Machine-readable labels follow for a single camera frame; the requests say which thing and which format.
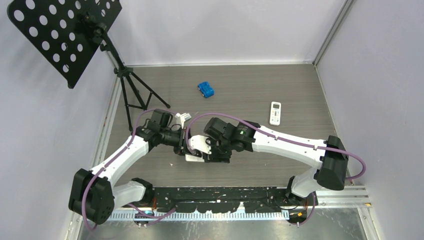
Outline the white remote control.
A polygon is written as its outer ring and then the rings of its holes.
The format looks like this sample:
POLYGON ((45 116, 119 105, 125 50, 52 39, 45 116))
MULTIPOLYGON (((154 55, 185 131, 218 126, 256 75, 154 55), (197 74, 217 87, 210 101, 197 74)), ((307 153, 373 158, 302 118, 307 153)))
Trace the white remote control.
POLYGON ((204 163, 205 162, 202 153, 194 154, 194 155, 186 154, 185 155, 185 161, 186 162, 193 162, 193 163, 204 163))
POLYGON ((281 124, 281 103, 272 101, 270 104, 269 124, 279 126, 281 124))

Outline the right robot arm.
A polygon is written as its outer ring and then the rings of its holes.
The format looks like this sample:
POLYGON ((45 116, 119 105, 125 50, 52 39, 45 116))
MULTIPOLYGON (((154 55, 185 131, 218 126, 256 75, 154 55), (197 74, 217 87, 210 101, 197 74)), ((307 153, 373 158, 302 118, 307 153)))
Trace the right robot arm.
POLYGON ((291 205, 299 205, 320 188, 333 191, 345 188, 349 157, 337 136, 330 135, 326 140, 308 139, 277 132, 251 121, 241 121, 234 126, 218 117, 211 118, 203 132, 215 141, 219 153, 270 153, 309 165, 308 171, 289 180, 285 198, 291 205))

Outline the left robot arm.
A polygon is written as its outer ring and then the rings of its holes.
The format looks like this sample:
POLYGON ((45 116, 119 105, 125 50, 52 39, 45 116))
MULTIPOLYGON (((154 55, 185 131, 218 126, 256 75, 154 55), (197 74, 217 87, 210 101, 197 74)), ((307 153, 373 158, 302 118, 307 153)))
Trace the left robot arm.
POLYGON ((90 170, 81 168, 74 177, 68 208, 82 216, 86 228, 93 231, 103 224, 114 209, 138 203, 148 207, 154 199, 153 185, 141 178, 133 178, 117 186, 121 176, 140 158, 158 145, 177 147, 180 132, 169 125, 175 113, 152 109, 144 126, 135 126, 126 142, 113 155, 90 170))

